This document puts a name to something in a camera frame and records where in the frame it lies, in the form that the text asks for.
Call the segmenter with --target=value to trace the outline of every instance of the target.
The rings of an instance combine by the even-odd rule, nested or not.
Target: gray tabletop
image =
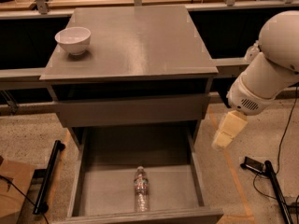
[[[88,50],[72,56],[59,46],[42,80],[130,80],[216,74],[184,6],[77,8],[67,27],[91,30]]]

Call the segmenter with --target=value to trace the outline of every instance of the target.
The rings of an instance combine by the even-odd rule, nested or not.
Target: bowl
[[[55,36],[59,46],[72,55],[84,53],[91,43],[91,31],[85,27],[70,27]]]

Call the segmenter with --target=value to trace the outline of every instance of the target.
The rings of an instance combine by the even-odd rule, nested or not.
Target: floor
[[[222,208],[224,212],[219,224],[284,223],[277,201],[255,190],[255,174],[243,170],[240,163],[248,156],[261,162],[270,160],[274,169],[278,168],[278,146],[293,103],[294,90],[281,95],[262,114],[249,117],[246,129],[230,146],[220,152],[212,149],[211,143],[218,123],[228,109],[218,102],[209,106],[206,118],[201,123],[195,150],[202,170],[208,204]],[[71,198],[78,155],[72,138],[48,105],[22,105],[14,116],[8,114],[5,106],[0,106],[0,112],[0,154],[5,159],[45,168],[54,141],[61,140],[65,143],[66,150],[57,161],[53,174],[48,196],[50,210],[46,213],[49,223],[64,220]],[[278,182],[284,196],[293,200],[299,194],[299,175],[296,171],[299,168],[299,148],[295,136],[298,133],[298,124],[299,105],[293,110],[282,143],[278,173]],[[257,177],[255,184],[262,193],[274,196],[269,180]],[[39,184],[33,183],[28,197],[34,200],[39,187]],[[33,206],[26,201],[18,224],[46,223],[42,216],[34,216],[32,212]],[[292,214],[292,218],[296,223],[295,214]]]

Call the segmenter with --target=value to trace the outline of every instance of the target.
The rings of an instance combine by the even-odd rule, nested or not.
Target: closed drawer
[[[91,101],[56,102],[64,127],[87,127],[201,120],[209,96],[184,94]]]
[[[217,223],[184,123],[92,127],[79,153],[67,223]],[[149,176],[150,211],[134,210],[133,179]]]

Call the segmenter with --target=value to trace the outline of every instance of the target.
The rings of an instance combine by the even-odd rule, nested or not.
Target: open drawer
[[[217,223],[184,122],[87,128],[66,223]],[[149,212],[134,209],[133,179],[149,177]]]

